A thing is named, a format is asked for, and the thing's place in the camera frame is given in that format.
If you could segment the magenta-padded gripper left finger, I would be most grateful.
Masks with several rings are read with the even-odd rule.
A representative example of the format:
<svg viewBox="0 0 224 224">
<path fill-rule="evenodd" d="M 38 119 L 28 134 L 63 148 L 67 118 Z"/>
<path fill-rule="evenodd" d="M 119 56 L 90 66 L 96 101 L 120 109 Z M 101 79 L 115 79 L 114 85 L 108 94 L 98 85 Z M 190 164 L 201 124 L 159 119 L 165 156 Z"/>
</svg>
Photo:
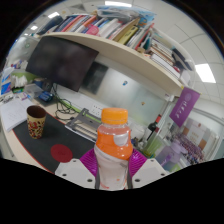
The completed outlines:
<svg viewBox="0 0 224 224">
<path fill-rule="evenodd" d="M 84 188 L 98 189 L 100 178 L 94 150 L 89 150 L 80 159 L 60 163 L 55 175 Z"/>
</svg>

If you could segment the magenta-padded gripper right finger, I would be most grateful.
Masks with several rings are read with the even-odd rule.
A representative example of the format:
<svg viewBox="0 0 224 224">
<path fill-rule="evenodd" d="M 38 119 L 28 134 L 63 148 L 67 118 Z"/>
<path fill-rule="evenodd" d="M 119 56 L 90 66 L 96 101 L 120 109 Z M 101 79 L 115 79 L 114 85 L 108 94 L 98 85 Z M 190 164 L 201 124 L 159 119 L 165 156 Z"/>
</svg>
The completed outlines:
<svg viewBox="0 0 224 224">
<path fill-rule="evenodd" d="M 155 159 L 147 159 L 133 150 L 128 164 L 127 187 L 136 189 L 167 176 L 167 172 Z"/>
</svg>

